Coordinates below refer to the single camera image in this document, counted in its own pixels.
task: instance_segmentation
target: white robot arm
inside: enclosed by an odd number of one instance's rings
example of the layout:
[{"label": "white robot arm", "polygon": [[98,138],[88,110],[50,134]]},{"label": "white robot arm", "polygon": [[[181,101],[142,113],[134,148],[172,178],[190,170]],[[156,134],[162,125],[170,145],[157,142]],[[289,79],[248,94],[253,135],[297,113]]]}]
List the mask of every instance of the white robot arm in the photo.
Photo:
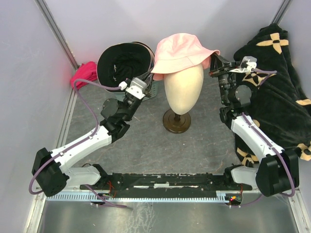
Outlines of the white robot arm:
[{"label": "white robot arm", "polygon": [[[211,77],[218,77],[222,103],[221,121],[249,146],[259,160],[258,168],[241,165],[227,167],[224,176],[229,182],[258,187],[265,196],[271,196],[299,185],[297,155],[284,150],[269,139],[247,116],[243,108],[250,104],[251,91],[246,86],[236,86],[230,73],[249,72],[256,68],[256,59],[245,57],[241,63],[224,63],[221,56],[212,57]],[[32,174],[47,197],[65,187],[81,184],[94,185],[108,181],[100,165],[72,167],[95,150],[108,146],[121,138],[129,129],[130,121],[145,97],[147,84],[138,78],[131,81],[125,91],[124,101],[108,99],[103,104],[104,120],[98,127],[75,141],[48,152],[45,148],[36,154]]]}]

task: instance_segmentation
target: brown stand base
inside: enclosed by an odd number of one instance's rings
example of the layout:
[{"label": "brown stand base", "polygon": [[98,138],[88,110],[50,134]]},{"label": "brown stand base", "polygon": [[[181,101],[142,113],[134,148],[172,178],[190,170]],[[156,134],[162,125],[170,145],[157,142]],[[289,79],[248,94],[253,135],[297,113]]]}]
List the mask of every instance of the brown stand base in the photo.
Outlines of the brown stand base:
[{"label": "brown stand base", "polygon": [[169,109],[163,116],[163,126],[171,133],[183,133],[189,129],[191,117],[189,113],[178,115]]}]

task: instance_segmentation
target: wooden mannequin head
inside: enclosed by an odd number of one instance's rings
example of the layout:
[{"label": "wooden mannequin head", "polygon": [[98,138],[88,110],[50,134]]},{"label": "wooden mannequin head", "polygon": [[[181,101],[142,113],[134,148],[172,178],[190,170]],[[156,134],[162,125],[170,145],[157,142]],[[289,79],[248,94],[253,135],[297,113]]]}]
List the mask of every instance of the wooden mannequin head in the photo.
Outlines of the wooden mannequin head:
[{"label": "wooden mannequin head", "polygon": [[176,114],[183,115],[195,105],[201,93],[203,77],[201,64],[180,72],[165,74],[166,97]]}]

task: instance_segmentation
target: pink fabric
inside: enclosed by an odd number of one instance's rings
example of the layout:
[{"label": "pink fabric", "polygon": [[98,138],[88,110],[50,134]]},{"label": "pink fabric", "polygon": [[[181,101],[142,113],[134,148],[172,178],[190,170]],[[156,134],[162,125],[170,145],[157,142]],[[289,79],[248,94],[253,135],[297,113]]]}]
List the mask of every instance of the pink fabric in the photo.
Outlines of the pink fabric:
[{"label": "pink fabric", "polygon": [[151,71],[154,80],[164,79],[164,74],[171,74],[202,64],[209,68],[210,56],[220,54],[219,50],[204,48],[195,35],[178,33],[161,40],[155,51],[155,66]]},{"label": "pink fabric", "polygon": [[[96,72],[96,63],[95,62],[88,62],[86,64],[82,64],[75,75],[70,79],[70,84],[73,88],[73,82],[76,79],[85,79],[90,81],[97,80],[97,72]],[[81,87],[87,85],[84,82],[77,82],[77,88],[80,89]]]}]

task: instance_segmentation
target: red cloth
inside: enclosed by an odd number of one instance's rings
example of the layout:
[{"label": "red cloth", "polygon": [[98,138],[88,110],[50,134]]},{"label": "red cloth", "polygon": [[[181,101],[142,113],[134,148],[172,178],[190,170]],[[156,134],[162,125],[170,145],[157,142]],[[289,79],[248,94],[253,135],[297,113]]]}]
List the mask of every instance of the red cloth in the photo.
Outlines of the red cloth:
[{"label": "red cloth", "polygon": [[[70,79],[70,84],[73,88],[73,82],[76,79],[86,79],[86,80],[90,80],[90,81],[95,81],[97,80],[97,72],[96,72],[96,63],[95,62],[88,62],[86,64],[82,64],[77,72],[75,73],[75,75]],[[77,82],[76,86],[78,89],[80,89],[81,87],[87,85],[87,83],[84,82]]]}]

